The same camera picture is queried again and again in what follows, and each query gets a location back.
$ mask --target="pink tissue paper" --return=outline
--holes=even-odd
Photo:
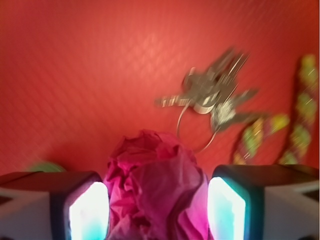
[[[109,240],[210,239],[208,179],[172,134],[125,137],[108,163]]]

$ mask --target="bunch of keys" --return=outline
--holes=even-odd
[[[184,93],[155,100],[155,104],[163,108],[184,106],[177,122],[178,137],[180,137],[180,122],[188,107],[199,114],[211,114],[212,137],[205,147],[195,152],[206,149],[217,133],[226,130],[232,124],[251,123],[266,117],[265,113],[236,112],[237,106],[258,92],[256,89],[249,89],[234,95],[238,86],[236,76],[247,59],[248,55],[235,54],[234,49],[230,48],[206,72],[195,73],[195,68],[192,68],[183,81]]]

